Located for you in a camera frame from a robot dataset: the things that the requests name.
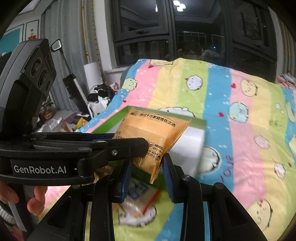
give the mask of white cylinder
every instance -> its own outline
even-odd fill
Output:
[[[87,80],[87,85],[89,87],[89,91],[95,85],[103,84],[99,62],[86,64],[84,66],[84,72]]]

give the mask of curtain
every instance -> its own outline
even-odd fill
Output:
[[[87,81],[83,66],[88,63],[86,45],[82,28],[82,0],[55,0],[41,17],[41,38],[47,38],[49,44],[60,39],[66,60],[71,71],[88,95]],[[57,77],[51,88],[51,95],[59,109],[77,111],[73,100],[62,81],[68,73],[59,51],[52,53]]]

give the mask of orange snack bag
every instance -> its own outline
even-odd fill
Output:
[[[150,183],[157,178],[162,156],[168,152],[185,131],[190,121],[130,109],[117,129],[116,138],[142,137],[149,143],[145,157],[134,158],[134,164],[151,174]]]

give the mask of yellow stripe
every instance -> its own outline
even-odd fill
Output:
[[[252,127],[255,135],[262,135],[269,141],[269,149],[260,149],[260,156],[263,160],[264,175],[266,178],[266,200],[270,203],[273,213],[269,227],[264,230],[264,234],[268,241],[276,241],[285,230],[286,209],[287,209],[287,188],[286,179],[280,179],[274,172],[276,162],[286,164],[286,161],[280,158],[278,144],[284,142],[284,127],[270,124],[270,120],[278,120],[279,125],[285,123],[286,118],[281,119],[282,108],[285,108],[284,97],[274,99],[270,89],[276,89],[281,92],[280,87],[262,80],[261,78],[252,76],[251,80],[257,85],[257,96],[253,97],[252,113],[250,116]],[[276,103],[280,104],[280,108],[276,109]]]
[[[176,106],[183,65],[184,59],[179,58],[176,59],[172,65],[164,65],[161,67],[154,94],[148,108],[158,110]]]

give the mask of pink stripe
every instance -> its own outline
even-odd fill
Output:
[[[144,108],[148,107],[150,100],[153,97],[158,73],[161,69],[161,66],[153,66],[152,68],[148,68],[149,66],[149,61],[146,61],[137,70],[135,76],[137,87],[128,93],[121,106],[117,110],[113,111],[108,117],[101,119],[94,127],[88,129],[86,131],[87,133],[92,133],[93,131],[95,131],[95,129],[97,129],[106,120],[108,120],[110,117],[112,117],[128,105]]]
[[[230,72],[232,76],[230,104],[240,102],[247,106],[250,118],[253,97],[244,95],[240,89],[241,80],[249,80],[250,77],[232,69]],[[233,194],[245,208],[259,198],[266,198],[263,160],[260,157],[260,147],[254,141],[255,134],[249,121],[250,119],[246,123],[239,123],[229,119],[235,161]]]

